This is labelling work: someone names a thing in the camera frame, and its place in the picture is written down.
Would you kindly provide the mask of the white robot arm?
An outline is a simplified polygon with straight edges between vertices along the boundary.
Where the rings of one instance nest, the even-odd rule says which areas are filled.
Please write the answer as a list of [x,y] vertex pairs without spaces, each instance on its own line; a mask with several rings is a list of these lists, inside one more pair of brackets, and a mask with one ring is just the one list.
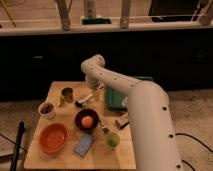
[[87,85],[100,82],[127,96],[136,171],[184,171],[175,139],[167,93],[153,81],[142,81],[104,68],[101,55],[84,60]]

